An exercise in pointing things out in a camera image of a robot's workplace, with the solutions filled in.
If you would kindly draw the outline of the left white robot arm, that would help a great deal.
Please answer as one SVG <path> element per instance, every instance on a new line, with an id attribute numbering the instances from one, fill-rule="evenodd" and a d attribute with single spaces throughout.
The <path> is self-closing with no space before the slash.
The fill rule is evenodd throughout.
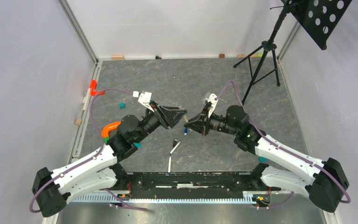
<path id="1" fill-rule="evenodd" d="M 114 134 L 94 152 L 61 168 L 50 171 L 44 167 L 36 172 L 30 211 L 50 217 L 88 193 L 111 187 L 123 190 L 128 178 L 120 162 L 135 153 L 136 145 L 157 128 L 174 128 L 186 114 L 185 109 L 151 101 L 142 119 L 124 116 Z"/>

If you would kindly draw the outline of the white pen with blue tip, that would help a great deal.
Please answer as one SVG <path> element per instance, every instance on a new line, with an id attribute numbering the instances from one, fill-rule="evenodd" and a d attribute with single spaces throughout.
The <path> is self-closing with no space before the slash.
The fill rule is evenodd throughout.
<path id="1" fill-rule="evenodd" d="M 167 171 L 169 174 L 171 173 L 171 166 L 172 166 L 172 156 L 170 155 L 168 161 L 168 171 Z"/>

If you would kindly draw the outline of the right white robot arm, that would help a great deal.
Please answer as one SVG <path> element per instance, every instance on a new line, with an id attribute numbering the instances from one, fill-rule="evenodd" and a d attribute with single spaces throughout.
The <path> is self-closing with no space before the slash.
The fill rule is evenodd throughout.
<path id="1" fill-rule="evenodd" d="M 184 126 L 203 136 L 211 130 L 231 134 L 241 150 L 285 168 L 280 170 L 259 164 L 254 170 L 256 174 L 250 178 L 255 190 L 267 186 L 290 190 L 309 198 L 318 208 L 330 213 L 335 212 L 340 203 L 350 203 L 347 193 L 349 181 L 339 161 L 314 158 L 280 143 L 258 129 L 239 105 L 228 107 L 225 116 L 217 116 L 211 109 L 211 105 L 206 105 Z"/>

